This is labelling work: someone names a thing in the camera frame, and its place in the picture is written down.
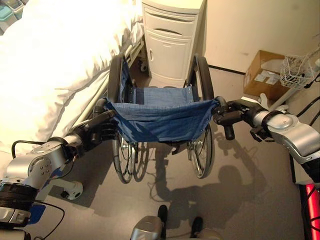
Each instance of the white wall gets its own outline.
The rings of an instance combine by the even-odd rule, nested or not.
[[[206,24],[208,64],[246,72],[258,50],[305,55],[315,49],[320,0],[207,0]]]

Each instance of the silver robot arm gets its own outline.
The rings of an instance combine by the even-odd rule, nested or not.
[[[0,180],[1,239],[29,239],[27,233],[13,228],[28,224],[30,208],[53,172],[71,162],[75,156],[81,157],[84,152],[97,146],[103,139],[101,125],[115,114],[114,110],[101,109],[96,117],[73,128],[66,137],[52,137],[28,154],[10,162],[4,178]]]
[[[252,137],[258,142],[267,138],[283,145],[292,157],[304,168],[313,182],[320,186],[320,133],[311,126],[299,122],[292,114],[268,111],[248,98],[226,102],[216,98],[220,107],[213,111],[214,121],[224,126],[226,138],[235,138],[232,125],[245,121],[252,129]]]

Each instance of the cabinet door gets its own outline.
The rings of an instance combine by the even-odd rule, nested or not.
[[[147,29],[146,46],[152,77],[186,79],[191,39],[159,35]]]

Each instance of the red strip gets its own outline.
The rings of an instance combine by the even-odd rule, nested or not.
[[[308,184],[305,186],[306,194],[308,195],[315,185]],[[316,218],[320,216],[320,194],[316,190],[312,193],[310,198],[308,199],[308,207],[310,213],[310,219]],[[320,219],[312,221],[312,226],[320,229]],[[320,232],[315,229],[311,229],[312,240],[320,240]]]

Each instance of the wheelchair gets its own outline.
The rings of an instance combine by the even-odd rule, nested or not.
[[[198,84],[202,97],[198,94]],[[115,56],[110,75],[105,108],[117,115],[117,133],[112,141],[113,163],[122,183],[139,182],[146,173],[148,142],[176,147],[186,144],[188,160],[196,176],[203,179],[213,164],[213,139],[210,128],[214,99],[207,60],[197,54],[182,88],[137,87],[123,56]]]

